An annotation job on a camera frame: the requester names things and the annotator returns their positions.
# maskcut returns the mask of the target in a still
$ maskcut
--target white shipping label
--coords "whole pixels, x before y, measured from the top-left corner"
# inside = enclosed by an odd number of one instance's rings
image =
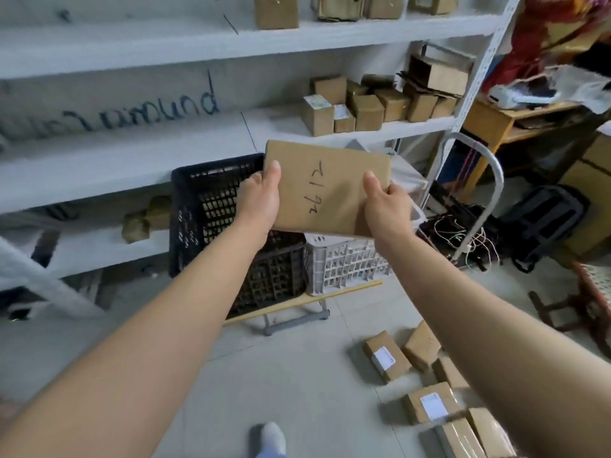
[[[397,362],[385,346],[376,350],[371,360],[380,373],[383,373]]]
[[[304,99],[308,102],[308,104],[313,109],[324,109],[326,107],[331,107],[331,103],[327,101],[326,99],[324,99],[319,94],[313,94],[311,96],[306,96],[304,97]]]
[[[347,119],[349,117],[352,117],[352,114],[350,114],[350,111],[348,110],[345,104],[336,104],[335,106],[333,106],[334,120]]]
[[[431,421],[444,418],[448,415],[448,410],[446,410],[446,406],[441,401],[441,397],[437,392],[420,397],[420,402]]]
[[[423,8],[432,8],[432,0],[416,0],[416,5]]]

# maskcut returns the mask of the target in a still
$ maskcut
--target wooden desk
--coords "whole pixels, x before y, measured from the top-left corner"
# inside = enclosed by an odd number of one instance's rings
[[[336,295],[348,294],[349,292],[360,291],[361,289],[370,288],[372,286],[379,286],[380,284],[382,284],[382,282],[383,282],[382,280],[374,280],[368,283],[360,284],[353,288],[338,289],[337,291],[329,292],[328,294],[321,294],[321,295],[309,295],[309,294],[303,293],[301,294],[301,296],[295,297],[294,299],[286,300],[284,302],[280,302],[275,305],[270,305],[269,307],[265,307],[260,310],[255,310],[253,312],[246,313],[245,315],[234,316],[233,318],[229,318],[225,320],[225,323],[223,324],[226,325],[226,324],[231,324],[231,323],[238,323],[240,321],[248,320],[250,318],[255,318],[256,316],[267,315],[268,313],[272,313],[275,311],[285,310],[291,307],[300,307],[307,303],[318,302],[320,300],[325,300],[330,297],[335,297]]]
[[[462,128],[476,137],[481,138],[486,142],[490,152],[495,154],[500,146],[506,143],[527,140],[556,130],[556,128],[524,130],[514,127],[516,120],[538,115],[553,114],[554,112],[561,112],[580,106],[581,104],[579,103],[565,101],[534,110],[507,110],[499,109],[488,102],[485,97],[479,96],[473,103]],[[471,193],[475,189],[481,176],[484,174],[487,166],[488,161],[481,157],[462,190],[459,197],[461,202],[467,202],[469,200]]]

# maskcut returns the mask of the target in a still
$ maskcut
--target shoe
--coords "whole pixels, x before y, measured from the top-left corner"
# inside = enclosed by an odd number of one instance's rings
[[[261,444],[263,449],[273,450],[278,455],[286,456],[286,439],[276,423],[269,422],[261,430]]]

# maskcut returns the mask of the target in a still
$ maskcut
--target person's right hand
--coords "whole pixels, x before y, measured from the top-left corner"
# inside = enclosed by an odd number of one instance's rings
[[[386,194],[371,171],[363,175],[363,187],[367,194],[365,219],[376,250],[387,260],[397,240],[415,236],[411,226],[412,201],[409,194],[394,183],[390,184]]]

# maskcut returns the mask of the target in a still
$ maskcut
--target person's right arm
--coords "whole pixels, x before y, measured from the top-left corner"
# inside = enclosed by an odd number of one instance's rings
[[[363,177],[376,249],[529,457],[611,456],[611,365],[471,281],[412,232],[409,195]]]

